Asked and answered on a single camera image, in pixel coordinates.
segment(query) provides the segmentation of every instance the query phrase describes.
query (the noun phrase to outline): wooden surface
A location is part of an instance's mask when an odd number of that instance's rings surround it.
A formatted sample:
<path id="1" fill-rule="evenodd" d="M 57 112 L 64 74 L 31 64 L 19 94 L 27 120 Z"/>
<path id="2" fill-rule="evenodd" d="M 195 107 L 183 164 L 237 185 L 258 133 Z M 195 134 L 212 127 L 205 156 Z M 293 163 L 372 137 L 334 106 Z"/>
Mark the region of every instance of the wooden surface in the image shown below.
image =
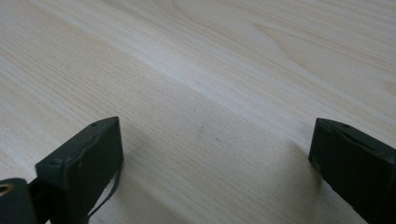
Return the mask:
<path id="1" fill-rule="evenodd" d="M 120 116 L 91 223 L 364 223 L 307 159 L 316 117 L 396 147 L 396 3 L 0 1 L 0 179 Z"/>

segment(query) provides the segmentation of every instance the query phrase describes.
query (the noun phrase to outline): black plastic part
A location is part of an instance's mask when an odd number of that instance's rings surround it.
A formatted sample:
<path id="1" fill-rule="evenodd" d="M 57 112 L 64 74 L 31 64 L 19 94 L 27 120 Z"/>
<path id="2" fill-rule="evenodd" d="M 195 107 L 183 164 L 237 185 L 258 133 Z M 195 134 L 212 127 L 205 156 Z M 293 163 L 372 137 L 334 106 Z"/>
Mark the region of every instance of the black plastic part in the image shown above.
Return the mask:
<path id="1" fill-rule="evenodd" d="M 0 181 L 0 223 L 37 224 L 28 185 L 24 179 Z"/>
<path id="2" fill-rule="evenodd" d="M 396 223 L 394 148 L 344 123 L 317 119 L 309 160 L 368 223 Z"/>
<path id="3" fill-rule="evenodd" d="M 51 223 L 87 222 L 122 162 L 118 118 L 96 121 L 39 162 L 37 179 L 53 201 Z"/>

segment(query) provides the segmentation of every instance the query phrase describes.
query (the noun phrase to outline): wood grain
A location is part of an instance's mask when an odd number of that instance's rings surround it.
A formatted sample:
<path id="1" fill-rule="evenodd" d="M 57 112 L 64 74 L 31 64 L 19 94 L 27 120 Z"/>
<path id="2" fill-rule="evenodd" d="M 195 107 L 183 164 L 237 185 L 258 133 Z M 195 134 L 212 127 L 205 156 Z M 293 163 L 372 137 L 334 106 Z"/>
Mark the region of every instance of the wood grain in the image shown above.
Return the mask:
<path id="1" fill-rule="evenodd" d="M 0 2 L 0 179 L 120 116 L 92 223 L 364 223 L 307 159 L 315 118 L 396 147 L 394 1 Z"/>

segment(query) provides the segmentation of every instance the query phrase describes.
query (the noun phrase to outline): light wood table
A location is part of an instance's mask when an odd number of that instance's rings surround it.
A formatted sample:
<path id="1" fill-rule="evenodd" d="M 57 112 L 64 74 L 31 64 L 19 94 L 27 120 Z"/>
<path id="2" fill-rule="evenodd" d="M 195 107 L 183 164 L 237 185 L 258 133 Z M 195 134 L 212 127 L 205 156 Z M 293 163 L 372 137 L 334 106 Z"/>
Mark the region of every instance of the light wood table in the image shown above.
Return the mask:
<path id="1" fill-rule="evenodd" d="M 364 223 L 307 154 L 315 119 L 396 147 L 396 3 L 0 1 L 0 179 L 120 117 L 91 223 Z"/>

